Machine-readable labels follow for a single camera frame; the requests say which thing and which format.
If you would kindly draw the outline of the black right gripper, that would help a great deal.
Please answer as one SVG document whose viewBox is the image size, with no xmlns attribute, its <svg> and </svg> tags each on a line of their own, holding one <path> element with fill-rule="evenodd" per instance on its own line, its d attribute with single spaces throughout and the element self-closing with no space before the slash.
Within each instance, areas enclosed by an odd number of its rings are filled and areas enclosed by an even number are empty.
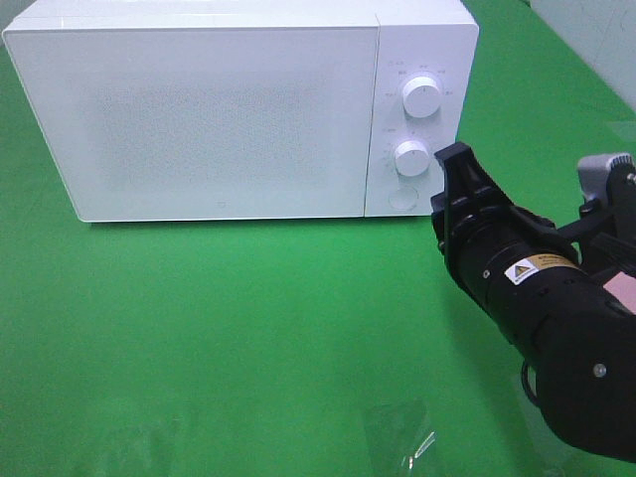
<svg viewBox="0 0 636 477">
<path fill-rule="evenodd" d="M 516 286 L 549 262 L 577 266 L 554 224 L 513 205 L 469 145 L 456 142 L 434 157 L 444 187 L 431 199 L 431 222 L 446 268 L 468 296 L 486 298 L 499 279 Z"/>
</svg>

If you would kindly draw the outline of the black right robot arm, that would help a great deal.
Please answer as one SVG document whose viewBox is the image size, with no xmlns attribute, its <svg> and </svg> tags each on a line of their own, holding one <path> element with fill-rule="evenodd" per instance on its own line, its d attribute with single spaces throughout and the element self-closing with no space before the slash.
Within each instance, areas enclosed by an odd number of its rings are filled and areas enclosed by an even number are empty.
<svg viewBox="0 0 636 477">
<path fill-rule="evenodd" d="M 447 270 L 521 353 L 522 385 L 563 442 L 635 458 L 635 315 L 608 288 L 635 274 L 635 162 L 582 158 L 583 204 L 564 227 L 514 204 L 464 143 L 435 155 L 431 200 Z"/>
</svg>

